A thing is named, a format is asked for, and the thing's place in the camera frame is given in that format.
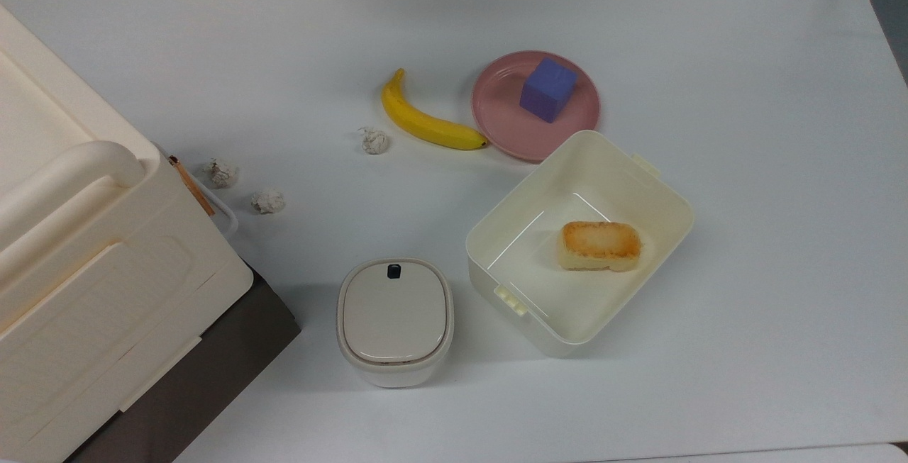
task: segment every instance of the white plastic container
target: white plastic container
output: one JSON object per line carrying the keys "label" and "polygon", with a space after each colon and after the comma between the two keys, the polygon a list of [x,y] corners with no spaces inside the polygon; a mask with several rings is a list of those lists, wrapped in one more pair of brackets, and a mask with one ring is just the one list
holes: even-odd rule
{"label": "white plastic container", "polygon": [[374,260],[340,287],[340,352],[366,381],[386,388],[419,385],[441,365],[454,334],[448,282],[423,260]]}
{"label": "white plastic container", "polygon": [[[628,272],[571,272],[555,244],[570,221],[631,224],[643,247]],[[694,224],[694,211],[596,131],[574,134],[467,235],[470,280],[538,347],[563,357],[592,340]]]}
{"label": "white plastic container", "polygon": [[66,459],[253,281],[157,148],[0,7],[0,459]]}

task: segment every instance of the banana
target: banana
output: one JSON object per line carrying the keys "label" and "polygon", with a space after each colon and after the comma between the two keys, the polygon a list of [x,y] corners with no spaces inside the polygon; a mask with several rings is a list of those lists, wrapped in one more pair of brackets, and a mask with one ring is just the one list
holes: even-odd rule
{"label": "banana", "polygon": [[419,139],[455,150],[477,150],[486,146],[486,137],[463,124],[432,117],[409,104],[403,95],[403,69],[398,69],[382,89],[382,105],[400,128]]}

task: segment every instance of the toasted bread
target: toasted bread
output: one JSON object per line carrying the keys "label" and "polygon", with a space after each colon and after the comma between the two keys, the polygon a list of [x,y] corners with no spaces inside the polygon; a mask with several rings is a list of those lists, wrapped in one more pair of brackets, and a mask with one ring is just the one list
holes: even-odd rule
{"label": "toasted bread", "polygon": [[622,223],[567,223],[558,238],[558,264],[564,269],[625,272],[640,259],[640,236]]}

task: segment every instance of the open storage box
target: open storage box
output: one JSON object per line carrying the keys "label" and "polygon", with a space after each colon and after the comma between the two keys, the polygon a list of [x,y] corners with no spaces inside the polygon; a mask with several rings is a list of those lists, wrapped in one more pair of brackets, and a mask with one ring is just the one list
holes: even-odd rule
{"label": "open storage box", "polygon": [[[570,221],[632,225],[643,243],[636,268],[559,267],[558,233]],[[563,357],[602,330],[693,224],[690,205],[654,169],[580,131],[467,235],[470,280],[542,353]]]}

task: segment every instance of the container lid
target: container lid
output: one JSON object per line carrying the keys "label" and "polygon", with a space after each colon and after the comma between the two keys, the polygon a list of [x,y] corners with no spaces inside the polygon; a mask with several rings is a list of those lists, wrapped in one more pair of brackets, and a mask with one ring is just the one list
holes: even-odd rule
{"label": "container lid", "polygon": [[380,260],[345,282],[338,317],[354,355],[398,364],[438,349],[448,330],[448,302],[435,270],[414,260]]}

